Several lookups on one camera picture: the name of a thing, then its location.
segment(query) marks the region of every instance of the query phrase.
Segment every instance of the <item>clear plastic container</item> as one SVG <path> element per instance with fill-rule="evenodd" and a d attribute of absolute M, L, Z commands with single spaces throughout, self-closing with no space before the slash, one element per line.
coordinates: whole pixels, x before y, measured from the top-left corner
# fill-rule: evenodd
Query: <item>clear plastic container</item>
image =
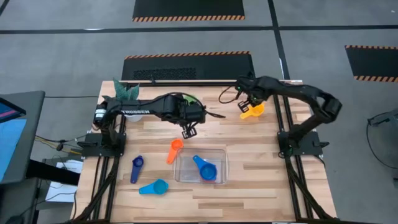
<path fill-rule="evenodd" d="M 193 157 L 198 155 L 203 160 L 212 163 L 217 168 L 217 178 L 214 181 L 204 181 Z M 190 149 L 182 148 L 177 153 L 174 163 L 174 179 L 178 182 L 198 184 L 225 184 L 228 176 L 228 158 L 222 149 Z"/>

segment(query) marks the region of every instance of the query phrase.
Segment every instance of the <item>butcher block tabletop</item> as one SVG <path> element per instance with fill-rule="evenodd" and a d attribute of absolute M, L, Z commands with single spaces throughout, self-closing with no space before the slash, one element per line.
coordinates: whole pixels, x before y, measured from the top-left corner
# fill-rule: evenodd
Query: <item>butcher block tabletop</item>
<path fill-rule="evenodd" d="M 183 140 L 183 143 L 186 148 L 225 150 L 229 164 L 228 179 L 223 185 L 175 181 L 173 165 L 166 164 L 166 158 L 170 142 L 182 139 L 182 128 L 160 121 L 154 115 L 144 116 L 136 123 L 126 121 L 127 143 L 124 155 L 120 158 L 111 222 L 295 221 L 285 162 L 278 157 L 276 134 L 279 128 L 272 97 L 265 102 L 266 109 L 261 116 L 241 119 L 237 103 L 245 100 L 246 95 L 232 103 L 221 104 L 218 96 L 226 88 L 140 87 L 141 100 L 179 91 L 196 96 L 208 111 L 226 116 L 225 119 L 206 116 L 206 123 L 196 126 L 198 135 Z M 230 100 L 235 94 L 236 91 L 231 88 L 222 100 Z M 113 82 L 103 82 L 99 95 L 115 96 Z M 310 116 L 306 103 L 289 100 L 294 123 L 301 123 Z M 280 104 L 285 128 L 288 128 L 282 99 Z M 132 160 L 138 155 L 144 158 L 145 164 L 137 183 L 131 184 Z M 78 215 L 91 200 L 97 160 L 97 157 L 84 160 L 76 193 Z M 302 156 L 302 160 L 309 191 L 327 213 L 335 216 L 323 164 L 313 156 Z M 165 195 L 139 195 L 140 187 L 157 179 L 164 179 L 169 184 Z M 298 189 L 297 192 L 302 216 L 305 217 L 302 194 Z M 99 218 L 104 218 L 107 199 L 108 191 L 103 196 Z"/>

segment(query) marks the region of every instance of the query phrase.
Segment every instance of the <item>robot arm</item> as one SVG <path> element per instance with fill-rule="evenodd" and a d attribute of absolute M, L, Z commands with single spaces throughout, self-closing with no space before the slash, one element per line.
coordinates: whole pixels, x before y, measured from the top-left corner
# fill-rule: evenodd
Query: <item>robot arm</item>
<path fill-rule="evenodd" d="M 187 139 L 197 135 L 195 125 L 204 123 L 206 114 L 224 118 L 207 112 L 206 106 L 203 106 L 199 100 L 189 103 L 183 95 L 186 94 L 168 93 L 153 100 L 117 100 L 105 96 L 105 100 L 96 107 L 93 124 L 107 133 L 119 114 L 153 114 L 162 121 L 180 125 L 183 129 L 183 138 Z"/>
<path fill-rule="evenodd" d="M 334 96 L 318 88 L 310 85 L 282 83 L 271 77 L 240 77 L 236 80 L 234 87 L 238 91 L 236 99 L 242 93 L 248 96 L 246 101 L 238 104 L 243 113 L 248 110 L 248 105 L 260 105 L 264 100 L 268 100 L 271 95 L 299 99 L 310 105 L 313 115 L 302 124 L 293 125 L 289 131 L 287 139 L 288 145 L 291 147 L 298 147 L 301 139 L 318 125 L 334 121 L 342 106 Z M 318 102 L 319 98 L 323 100 L 321 105 Z"/>

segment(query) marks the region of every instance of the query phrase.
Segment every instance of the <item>white paper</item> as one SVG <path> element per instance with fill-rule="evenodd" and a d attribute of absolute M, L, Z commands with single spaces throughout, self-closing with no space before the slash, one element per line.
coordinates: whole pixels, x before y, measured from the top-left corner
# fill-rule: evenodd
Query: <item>white paper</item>
<path fill-rule="evenodd" d="M 57 167 L 62 168 L 64 163 L 58 162 Z M 81 170 L 83 168 L 83 163 L 80 161 L 75 161 L 75 160 L 68 160 L 65 162 L 65 166 L 67 170 L 76 172 L 78 174 L 81 173 Z M 59 193 L 75 193 L 77 190 L 77 186 L 73 185 L 67 185 L 67 184 L 61 184 L 58 182 L 51 182 L 50 184 L 49 191 L 47 192 L 47 196 L 45 197 L 45 200 L 48 202 L 74 202 L 73 199 L 73 194 L 68 194 L 68 195 L 58 195 Z"/>

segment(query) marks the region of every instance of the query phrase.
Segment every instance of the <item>hazard stripe tape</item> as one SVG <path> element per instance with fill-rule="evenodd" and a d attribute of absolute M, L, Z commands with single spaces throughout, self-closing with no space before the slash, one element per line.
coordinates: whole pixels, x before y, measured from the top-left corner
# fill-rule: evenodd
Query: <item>hazard stripe tape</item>
<path fill-rule="evenodd" d="M 175 21 L 228 21 L 244 20 L 245 16 L 151 16 L 133 17 L 133 22 L 175 22 Z"/>
<path fill-rule="evenodd" d="M 396 82 L 396 83 L 398 83 L 398 77 L 380 77 L 380 76 L 360 75 L 360 76 L 354 76 L 354 78 L 359 81 Z"/>
<path fill-rule="evenodd" d="M 155 54 L 155 55 L 128 55 L 124 59 L 126 60 L 126 59 L 132 59 L 132 58 L 184 57 L 184 56 L 236 55 L 236 54 L 250 54 L 250 51 L 201 52 L 201 53 Z"/>
<path fill-rule="evenodd" d="M 345 48 L 359 48 L 359 49 L 390 49 L 397 50 L 397 47 L 388 47 L 388 46 L 367 46 L 367 45 L 346 45 Z"/>

